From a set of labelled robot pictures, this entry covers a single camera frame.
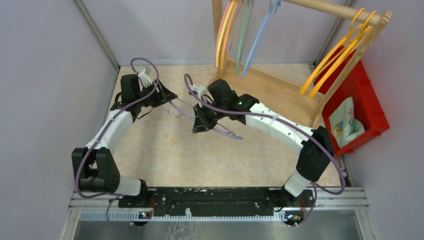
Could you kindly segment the purple hanger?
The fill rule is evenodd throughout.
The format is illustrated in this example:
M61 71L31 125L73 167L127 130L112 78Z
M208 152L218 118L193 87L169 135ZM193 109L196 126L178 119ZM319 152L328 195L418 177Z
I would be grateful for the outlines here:
M175 114L171 114L170 110L167 110L167 114L173 118L179 119L182 116L184 116L185 118L190 119L192 122L195 121L195 117L191 114L189 114L188 112L184 111L181 107L177 106L175 103L173 103L171 100L168 102L170 104L170 106L176 110L178 112L177 115ZM223 128L223 130L221 129L217 129L216 127L212 129L213 132L218 133L222 136L231 138L231 139L235 139L235 140L243 140L243 137L235 134L233 131L231 131L230 129L228 129L227 127L225 127L224 125L218 123L218 126Z

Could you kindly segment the green hanger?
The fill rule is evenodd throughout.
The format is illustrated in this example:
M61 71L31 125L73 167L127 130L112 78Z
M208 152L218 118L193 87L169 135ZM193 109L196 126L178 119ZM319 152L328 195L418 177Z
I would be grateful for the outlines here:
M246 3L246 8L245 8L245 11L243 12L239 41L238 41L238 49L237 49L237 58L236 58L236 65L235 65L236 75L240 74L241 62L242 62L242 57L243 57L243 52L244 52L245 42L246 42L246 36L248 33L250 19L252 15L252 8L253 8L253 0L247 0L245 3Z

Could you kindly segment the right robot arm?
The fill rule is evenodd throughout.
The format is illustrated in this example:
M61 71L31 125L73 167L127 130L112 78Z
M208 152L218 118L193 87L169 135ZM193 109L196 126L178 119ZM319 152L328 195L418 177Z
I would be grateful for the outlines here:
M193 107L194 134L210 131L219 120L229 118L269 134L298 154L295 170L281 193L281 199L287 206L295 206L301 200L301 193L320 179L333 158L330 133L325 127L313 129L293 122L250 94L237 95L223 79L208 87L194 85L189 78L185 79L185 83L189 93L198 101Z

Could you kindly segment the orange hanger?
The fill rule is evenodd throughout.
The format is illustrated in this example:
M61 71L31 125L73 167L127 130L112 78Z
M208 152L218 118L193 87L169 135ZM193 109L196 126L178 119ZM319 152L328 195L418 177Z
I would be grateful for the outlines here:
M229 18L227 21L227 25L225 27L225 30L222 31L223 33L223 39L222 39L222 44L221 44L221 48L220 48L220 53L219 53L219 70L223 70L224 69L224 63L225 63L225 59L226 59L226 51L227 51L227 44L229 42L229 37L230 37L230 33L231 33L231 29L232 29L232 25L236 16L236 12L237 9L239 7L239 3L240 0L234 0L234 6L232 8L232 12L229 12Z

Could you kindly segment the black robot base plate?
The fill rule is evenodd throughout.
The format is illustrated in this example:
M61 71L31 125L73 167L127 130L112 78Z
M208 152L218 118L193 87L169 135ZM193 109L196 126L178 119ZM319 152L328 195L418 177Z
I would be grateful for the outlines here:
M156 187L124 196L120 208L147 208L155 217L271 217L284 208L308 208L310 189L293 197L280 187Z

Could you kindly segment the blue hanger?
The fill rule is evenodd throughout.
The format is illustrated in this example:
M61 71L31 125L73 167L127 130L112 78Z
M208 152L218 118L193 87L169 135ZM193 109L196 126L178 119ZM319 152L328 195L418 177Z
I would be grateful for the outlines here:
M274 0L270 4L267 13L265 14L265 16L262 20L262 23L261 23L260 27L258 28L258 31L256 33L256 36L255 36L254 41L252 43L252 46L250 48L249 54L247 56L246 62L244 64L243 71L242 71L242 74L241 74L242 79L244 79L247 76L247 72L248 72L251 64L253 63L253 59L255 57L255 54L256 54L257 50L260 48L261 38L262 38L263 35L265 35L265 32L270 27L274 15L277 13L279 7L281 6L281 2L282 2L281 0Z

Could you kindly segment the deep yellow hanger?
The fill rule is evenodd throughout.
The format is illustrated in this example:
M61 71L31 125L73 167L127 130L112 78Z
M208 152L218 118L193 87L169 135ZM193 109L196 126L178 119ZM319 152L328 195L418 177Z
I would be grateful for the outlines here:
M309 85L313 82L313 80L325 69L327 68L332 62L334 62L337 58L339 58L339 55L341 54L341 51L337 54L335 54L336 50L340 50L341 47L344 46L344 44L351 38L353 33L358 30L359 25L354 27L354 23L357 19L357 17L365 10L365 8L361 8L353 17L350 25L349 30L347 31L346 35L342 37L339 42L329 51L329 53L323 58L323 60L317 65L317 67L314 69L314 71L311 73L311 75L308 77L308 79L305 81L303 86L300 89L300 93L304 94L306 90L308 89Z
M369 25L371 18L376 14L376 11L373 11L366 18L365 22L358 24L359 28L353 33L351 38L342 46L339 50L336 50L335 54L339 55L335 61L333 61L328 67L326 67L316 78L318 78L318 82L314 84L314 87L308 94L309 98L312 98L316 95L316 93L320 90L320 88L324 85L327 79L333 74L333 72L347 59L347 57L352 54L359 45L364 42L364 40L368 37L373 26Z

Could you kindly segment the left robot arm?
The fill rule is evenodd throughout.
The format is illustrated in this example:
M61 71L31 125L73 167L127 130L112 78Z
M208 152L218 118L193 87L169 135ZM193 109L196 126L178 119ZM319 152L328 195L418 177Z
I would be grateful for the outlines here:
M150 193L144 180L120 174L114 152L127 130L137 120L142 108L157 108L178 98L159 79L143 74L127 74L120 79L121 91L109 116L95 137L71 154L77 193L87 198L101 195L130 196L138 207L149 203Z

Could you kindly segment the light yellow hanger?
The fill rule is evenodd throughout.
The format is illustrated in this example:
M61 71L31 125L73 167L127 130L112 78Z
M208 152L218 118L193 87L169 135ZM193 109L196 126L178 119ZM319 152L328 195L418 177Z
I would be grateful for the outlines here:
M214 66L215 68L219 68L219 58L220 58L220 51L221 51L221 45L223 41L223 31L225 30L225 27L227 26L227 22L229 19L229 13L232 12L233 6L235 4L234 0L229 0L226 4L225 10L221 16L219 28L218 28L218 34L216 37L216 43L215 43L215 57L214 57Z

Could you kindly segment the pink hanger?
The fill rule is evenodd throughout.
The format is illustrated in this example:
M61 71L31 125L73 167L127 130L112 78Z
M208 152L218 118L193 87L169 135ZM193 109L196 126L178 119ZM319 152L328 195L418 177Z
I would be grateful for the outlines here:
M225 7L223 7L222 0L213 0L212 1L212 13L214 20L214 35L215 35L215 53L214 58L216 59L219 55L218 45L221 39L222 28L224 25L225 17L228 14L228 10L233 1L228 0Z

